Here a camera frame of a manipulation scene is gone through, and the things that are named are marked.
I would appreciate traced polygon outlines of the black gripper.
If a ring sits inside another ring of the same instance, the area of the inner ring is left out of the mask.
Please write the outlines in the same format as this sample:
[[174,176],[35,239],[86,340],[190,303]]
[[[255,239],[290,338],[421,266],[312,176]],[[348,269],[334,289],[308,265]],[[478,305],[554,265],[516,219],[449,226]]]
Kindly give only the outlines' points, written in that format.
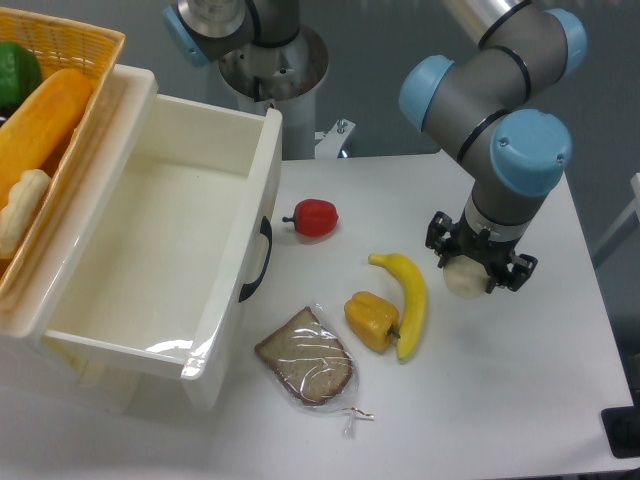
[[531,278],[538,259],[528,254],[513,253],[516,245],[516,240],[491,240],[486,229],[477,234],[465,218],[455,224],[442,211],[437,211],[430,221],[425,239],[425,246],[439,257],[440,269],[460,256],[481,264],[489,275],[485,288],[487,294],[495,288],[516,292]]

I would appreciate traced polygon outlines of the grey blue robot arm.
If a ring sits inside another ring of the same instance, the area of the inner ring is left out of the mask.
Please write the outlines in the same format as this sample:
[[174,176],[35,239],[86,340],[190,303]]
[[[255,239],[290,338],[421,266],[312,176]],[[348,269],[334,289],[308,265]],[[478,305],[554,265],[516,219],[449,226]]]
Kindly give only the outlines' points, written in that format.
[[[475,298],[517,290],[537,261],[516,245],[571,159],[572,140],[556,117],[528,100],[572,72],[587,50],[573,14],[529,1],[450,1],[447,10],[478,47],[463,65],[435,55],[404,80],[398,104],[474,181],[458,221],[431,220],[447,288]],[[296,1],[175,1],[165,26],[186,60],[216,63],[241,110],[283,116],[283,152],[315,151],[315,95],[328,70],[323,40],[300,19]]]

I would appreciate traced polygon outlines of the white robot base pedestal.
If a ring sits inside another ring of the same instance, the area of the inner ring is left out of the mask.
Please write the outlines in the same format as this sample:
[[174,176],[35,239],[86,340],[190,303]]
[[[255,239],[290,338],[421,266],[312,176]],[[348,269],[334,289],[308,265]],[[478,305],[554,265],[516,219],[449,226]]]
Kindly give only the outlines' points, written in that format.
[[314,30],[301,26],[297,36],[283,46],[246,44],[222,57],[218,67],[239,110],[258,115],[269,109],[281,113],[285,160],[347,156],[353,122],[340,118],[326,130],[316,128],[316,94],[326,79],[329,56]]

